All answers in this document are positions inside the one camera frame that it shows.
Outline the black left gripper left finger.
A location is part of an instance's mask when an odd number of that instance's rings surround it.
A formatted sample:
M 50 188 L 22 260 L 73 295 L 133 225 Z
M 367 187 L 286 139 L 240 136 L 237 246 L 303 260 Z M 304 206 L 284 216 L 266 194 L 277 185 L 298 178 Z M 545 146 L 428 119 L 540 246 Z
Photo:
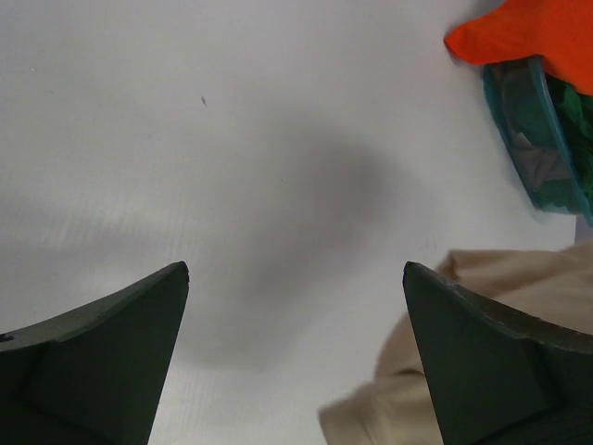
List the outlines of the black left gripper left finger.
M 2 443 L 146 444 L 188 293 L 179 261 L 2 334 Z

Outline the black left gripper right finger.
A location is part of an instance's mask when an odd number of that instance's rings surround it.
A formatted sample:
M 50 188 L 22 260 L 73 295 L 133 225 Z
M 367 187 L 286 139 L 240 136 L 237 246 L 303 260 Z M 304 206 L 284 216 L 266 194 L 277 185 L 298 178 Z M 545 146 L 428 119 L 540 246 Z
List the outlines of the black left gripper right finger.
M 589 444 L 592 337 L 416 262 L 403 289 L 446 444 Z

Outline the beige t shirt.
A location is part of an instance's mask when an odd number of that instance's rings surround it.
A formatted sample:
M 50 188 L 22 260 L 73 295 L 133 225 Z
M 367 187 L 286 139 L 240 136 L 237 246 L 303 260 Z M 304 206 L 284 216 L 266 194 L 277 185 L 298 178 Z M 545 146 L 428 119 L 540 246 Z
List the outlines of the beige t shirt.
M 452 250 L 430 269 L 545 322 L 592 337 L 592 246 L 559 251 Z M 329 444 L 444 443 L 408 308 L 379 356 L 373 380 L 320 409 Z

